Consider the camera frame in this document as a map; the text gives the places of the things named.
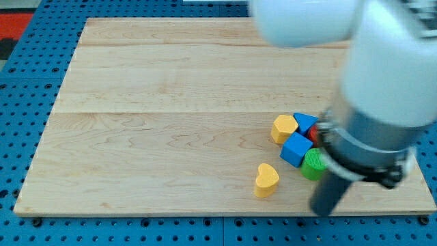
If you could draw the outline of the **dark cylindrical pusher stick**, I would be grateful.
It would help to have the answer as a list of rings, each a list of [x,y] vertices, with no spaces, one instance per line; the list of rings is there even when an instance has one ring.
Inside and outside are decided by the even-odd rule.
[[[329,216],[351,185],[352,181],[326,170],[309,200],[310,209],[319,217]]]

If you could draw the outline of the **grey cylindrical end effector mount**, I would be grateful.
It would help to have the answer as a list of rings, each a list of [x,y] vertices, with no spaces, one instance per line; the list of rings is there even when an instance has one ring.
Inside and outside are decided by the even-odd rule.
[[[336,92],[317,123],[328,166],[320,185],[347,189],[353,182],[364,181],[395,188],[410,173],[415,141],[429,126],[383,122]]]

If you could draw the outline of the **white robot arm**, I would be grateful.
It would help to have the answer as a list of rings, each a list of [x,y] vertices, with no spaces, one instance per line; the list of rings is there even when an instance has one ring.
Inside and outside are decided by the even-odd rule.
[[[421,132],[436,121],[436,2],[250,1],[249,11],[274,46],[351,42],[316,124],[327,169],[312,211],[331,214],[354,182],[395,188],[412,169]]]

